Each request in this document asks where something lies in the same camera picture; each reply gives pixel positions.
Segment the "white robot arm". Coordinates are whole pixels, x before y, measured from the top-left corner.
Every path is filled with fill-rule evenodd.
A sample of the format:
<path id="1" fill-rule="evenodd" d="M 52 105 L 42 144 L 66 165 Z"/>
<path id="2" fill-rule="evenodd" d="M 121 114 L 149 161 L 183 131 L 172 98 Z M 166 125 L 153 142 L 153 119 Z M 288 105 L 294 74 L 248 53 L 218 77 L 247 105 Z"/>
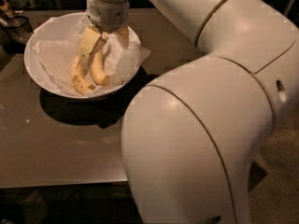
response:
<path id="1" fill-rule="evenodd" d="M 250 224 L 250 166 L 299 99 L 299 31 L 261 0 L 150 0 L 201 57 L 129 104 L 121 154 L 145 224 Z M 112 32 L 128 0 L 87 0 Z"/>

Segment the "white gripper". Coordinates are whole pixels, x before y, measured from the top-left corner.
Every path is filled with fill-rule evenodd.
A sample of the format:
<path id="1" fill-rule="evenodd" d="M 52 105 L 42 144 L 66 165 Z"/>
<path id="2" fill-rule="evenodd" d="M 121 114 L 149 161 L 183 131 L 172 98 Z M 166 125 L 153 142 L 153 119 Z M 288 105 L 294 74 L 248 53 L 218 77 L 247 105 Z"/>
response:
<path id="1" fill-rule="evenodd" d="M 118 30 L 117 38 L 125 49 L 129 47 L 129 28 L 124 25 L 128 19 L 128 12 L 129 1 L 111 3 L 103 0 L 87 0 L 87 14 L 91 22 L 106 32 Z M 101 38 L 96 27 L 86 27 L 80 41 L 79 60 L 84 68 L 88 67 L 91 54 Z"/>

